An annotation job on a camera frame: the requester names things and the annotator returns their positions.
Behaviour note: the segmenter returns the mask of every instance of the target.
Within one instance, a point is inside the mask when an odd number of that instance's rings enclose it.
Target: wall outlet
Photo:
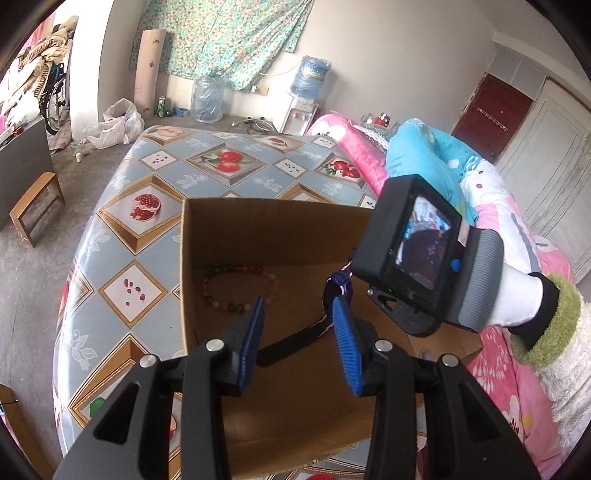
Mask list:
[[[264,85],[253,85],[251,87],[251,92],[256,93],[257,95],[267,96],[267,93],[269,93],[269,87]]]

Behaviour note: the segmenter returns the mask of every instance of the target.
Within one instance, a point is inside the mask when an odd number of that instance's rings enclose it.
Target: wheel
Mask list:
[[[55,82],[51,92],[46,93],[46,98],[43,102],[44,108],[42,114],[45,118],[45,128],[51,135],[58,133],[60,128],[63,127],[68,120],[64,108],[67,103],[65,84],[66,76],[64,75]]]

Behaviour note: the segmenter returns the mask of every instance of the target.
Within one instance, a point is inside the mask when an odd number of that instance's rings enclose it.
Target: table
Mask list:
[[[240,152],[237,168],[216,167],[223,150]],[[146,194],[158,196],[160,209],[157,215],[147,215],[149,220],[136,220],[142,212],[135,208]],[[330,138],[148,128],[101,195],[64,288],[53,361],[56,426],[64,454],[140,357],[147,352],[161,359],[185,354],[179,305],[180,216],[183,199],[194,197],[262,197],[365,208],[376,202]],[[129,289],[116,287],[121,278]],[[180,469],[180,407],[178,395],[171,422],[170,479],[178,478]],[[362,476],[368,444],[307,471]]]

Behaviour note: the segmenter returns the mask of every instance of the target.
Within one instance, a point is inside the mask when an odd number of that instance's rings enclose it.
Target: black cuff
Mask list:
[[[509,327],[513,335],[517,335],[527,347],[531,350],[540,337],[544,334],[558,308],[559,292],[556,285],[539,272],[530,273],[530,277],[537,277],[542,281],[542,303],[535,317],[523,325]]]

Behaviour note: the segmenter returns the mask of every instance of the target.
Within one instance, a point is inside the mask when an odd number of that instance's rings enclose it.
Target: water bottle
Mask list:
[[[320,89],[326,74],[330,70],[330,62],[323,59],[305,56],[301,59],[300,69],[291,84],[291,94],[305,102],[314,102],[320,97]]]
[[[222,119],[223,93],[226,79],[212,68],[209,75],[203,75],[193,82],[191,116],[198,122],[214,123]]]

